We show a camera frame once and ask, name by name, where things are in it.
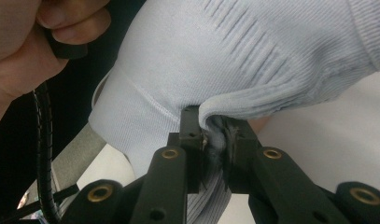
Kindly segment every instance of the white fabric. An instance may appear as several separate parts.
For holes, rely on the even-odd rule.
[[[90,124],[140,176],[178,131],[180,110],[201,105],[207,190],[189,198],[189,223],[215,223],[230,193],[220,187],[225,139],[213,115],[255,119],[317,104],[377,70],[380,0],[148,0]]]

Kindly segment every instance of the finger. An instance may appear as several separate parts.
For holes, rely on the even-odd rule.
[[[260,133],[265,124],[269,121],[271,116],[263,117],[261,119],[250,119],[248,120],[248,124],[255,134]]]
[[[35,27],[21,48],[0,61],[0,99],[15,99],[63,70],[67,60],[57,59],[42,30]]]
[[[35,23],[40,3],[41,0],[0,1],[0,60],[21,47]]]
[[[86,44],[104,33],[110,23],[110,14],[102,8],[85,21],[53,30],[52,35],[57,41],[65,44]]]
[[[56,29],[84,21],[104,7],[109,0],[48,0],[37,13],[37,20],[46,28]]]

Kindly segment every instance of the black cable sleeve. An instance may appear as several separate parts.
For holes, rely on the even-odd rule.
[[[52,196],[52,115],[47,83],[42,83],[33,91],[37,113],[37,187],[38,200],[44,218],[49,224],[58,223],[60,215]]]

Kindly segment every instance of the black cable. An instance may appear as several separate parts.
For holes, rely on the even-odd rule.
[[[78,188],[77,184],[74,184],[74,185],[68,187],[67,189],[63,189],[59,192],[54,193],[53,199],[55,200],[55,202],[61,202],[64,199],[66,199],[72,195],[75,195],[78,192],[79,192],[79,188]],[[36,201],[36,202],[30,203],[30,204],[26,204],[24,207],[17,209],[17,210],[11,212],[10,214],[8,214],[4,217],[0,217],[0,224],[17,223],[20,220],[20,218],[29,216],[30,214],[40,210],[40,208],[41,208],[40,201]]]
[[[51,185],[52,115],[47,83],[33,91],[37,112],[37,187],[38,200],[48,223],[58,223],[60,215],[53,200]]]

